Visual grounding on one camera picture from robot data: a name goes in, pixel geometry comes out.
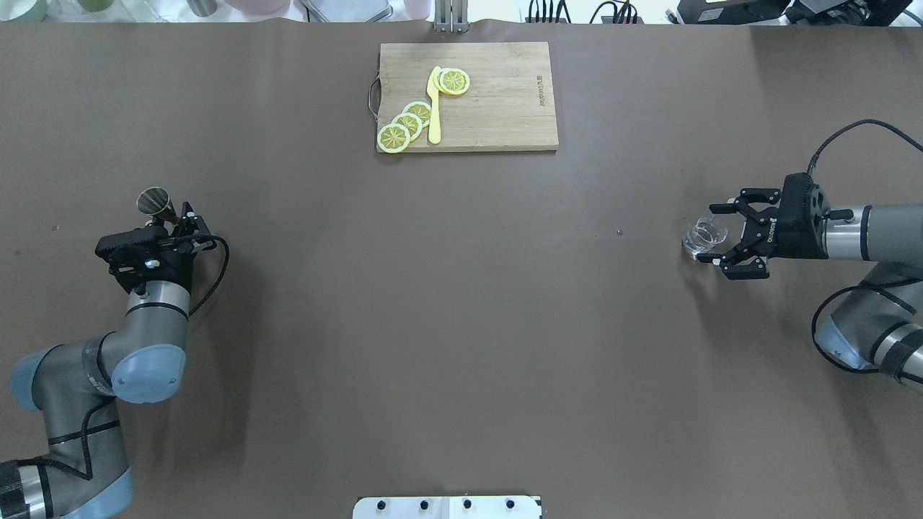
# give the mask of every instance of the wooden cutting board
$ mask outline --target wooden cutting board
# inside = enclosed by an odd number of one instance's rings
[[[440,94],[442,142],[430,144],[424,128],[405,153],[557,150],[547,42],[382,43],[379,63],[378,129],[407,103],[429,103],[426,81],[434,66],[471,76],[463,95]]]

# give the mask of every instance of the green object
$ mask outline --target green object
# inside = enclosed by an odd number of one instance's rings
[[[47,14],[46,0],[0,0],[0,21],[42,21]]]
[[[78,4],[90,13],[108,9],[109,6],[113,4],[113,1],[114,0],[77,0]]]

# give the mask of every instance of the pink object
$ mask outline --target pink object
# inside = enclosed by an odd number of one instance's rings
[[[434,0],[404,0],[404,8],[411,19],[426,19]]]
[[[226,0],[228,6],[237,9],[246,15],[268,15],[283,6],[288,6],[292,0]]]

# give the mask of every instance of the table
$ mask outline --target table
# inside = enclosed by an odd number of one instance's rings
[[[376,153],[379,44],[443,41],[549,41],[559,151]],[[732,283],[679,238],[854,120],[923,135],[922,55],[898,29],[0,27],[0,366],[120,326],[92,250],[161,185],[232,261],[182,391],[120,404],[125,517],[465,492],[541,495],[549,519],[914,516],[919,397],[809,338],[869,265]],[[921,171],[862,128],[816,177],[834,204],[908,203]],[[46,452],[40,416],[0,411],[2,459]]]

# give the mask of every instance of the metal hinge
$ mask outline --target metal hinge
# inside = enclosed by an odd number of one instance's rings
[[[436,32],[468,32],[468,0],[436,0]]]

